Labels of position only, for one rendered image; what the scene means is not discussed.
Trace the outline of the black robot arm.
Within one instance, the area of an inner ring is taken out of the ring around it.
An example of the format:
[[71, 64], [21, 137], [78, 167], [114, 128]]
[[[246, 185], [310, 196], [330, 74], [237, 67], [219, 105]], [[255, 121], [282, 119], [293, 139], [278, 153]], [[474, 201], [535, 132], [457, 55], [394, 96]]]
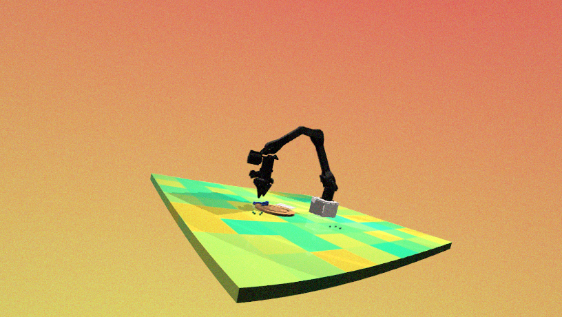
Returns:
[[[324, 199], [326, 201], [333, 201], [334, 193], [338, 190], [338, 188], [335, 177], [331, 173], [329, 162], [326, 157], [326, 152], [324, 149], [324, 133], [322, 130], [312, 130], [304, 126], [299, 126], [288, 134], [282, 136], [281, 138], [266, 143], [264, 148], [259, 152], [250, 150], [247, 156], [247, 163], [253, 165], [259, 165], [262, 163], [263, 167], [273, 168], [274, 159], [279, 160], [279, 158], [277, 157], [277, 155], [272, 156], [268, 154], [275, 154], [285, 144], [297, 138], [301, 134], [310, 136], [313, 144], [315, 145], [322, 171], [322, 174], [319, 175], [319, 177], [320, 181], [323, 183], [323, 187], [325, 187], [321, 199]], [[261, 178], [261, 170], [256, 172], [254, 170], [251, 170], [249, 176], [250, 179], [256, 177]]]

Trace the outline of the tan round bead board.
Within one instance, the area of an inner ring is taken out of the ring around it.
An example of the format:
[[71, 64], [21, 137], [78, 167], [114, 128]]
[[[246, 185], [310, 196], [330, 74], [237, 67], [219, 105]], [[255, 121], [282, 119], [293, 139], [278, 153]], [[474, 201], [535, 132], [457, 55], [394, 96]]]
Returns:
[[293, 217], [295, 215], [295, 212], [292, 209], [287, 209], [285, 207], [280, 207], [277, 205], [269, 204], [268, 206], [262, 206], [262, 204], [256, 204], [255, 208], [260, 210], [261, 212], [265, 212], [275, 216]]

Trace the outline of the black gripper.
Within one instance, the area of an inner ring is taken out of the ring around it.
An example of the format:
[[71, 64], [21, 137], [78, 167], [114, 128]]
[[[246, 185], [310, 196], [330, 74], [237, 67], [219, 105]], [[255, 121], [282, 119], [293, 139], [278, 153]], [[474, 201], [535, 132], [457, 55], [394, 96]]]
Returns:
[[[258, 198], [264, 196], [272, 186], [274, 180], [271, 178], [273, 168], [261, 166], [261, 178], [254, 178], [253, 183], [257, 189]], [[271, 183], [271, 184], [270, 184]]]

